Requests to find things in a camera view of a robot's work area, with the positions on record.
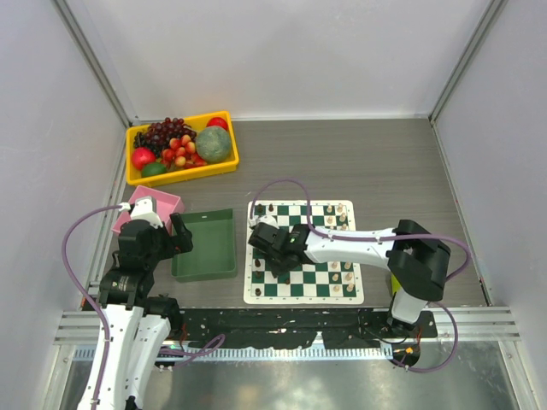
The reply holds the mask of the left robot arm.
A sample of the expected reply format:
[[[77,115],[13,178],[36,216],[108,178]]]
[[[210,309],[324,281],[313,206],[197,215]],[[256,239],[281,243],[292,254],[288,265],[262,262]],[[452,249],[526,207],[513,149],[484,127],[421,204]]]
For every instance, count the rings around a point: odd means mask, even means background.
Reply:
[[[172,231],[143,219],[121,227],[114,264],[99,286],[100,333],[80,409],[142,408],[162,343],[182,332],[176,299],[149,294],[158,263],[193,249],[180,214],[170,220]]]

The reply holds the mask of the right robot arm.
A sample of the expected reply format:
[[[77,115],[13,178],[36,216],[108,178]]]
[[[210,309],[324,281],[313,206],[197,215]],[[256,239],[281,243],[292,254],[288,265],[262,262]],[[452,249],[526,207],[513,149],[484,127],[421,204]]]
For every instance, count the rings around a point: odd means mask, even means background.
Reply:
[[[280,275],[302,265],[339,261],[391,272],[400,284],[386,316],[388,330],[405,337],[422,309],[439,302],[448,277],[450,248],[413,220],[380,231],[337,231],[297,224],[281,228],[273,217],[250,222],[248,244],[261,252]]]

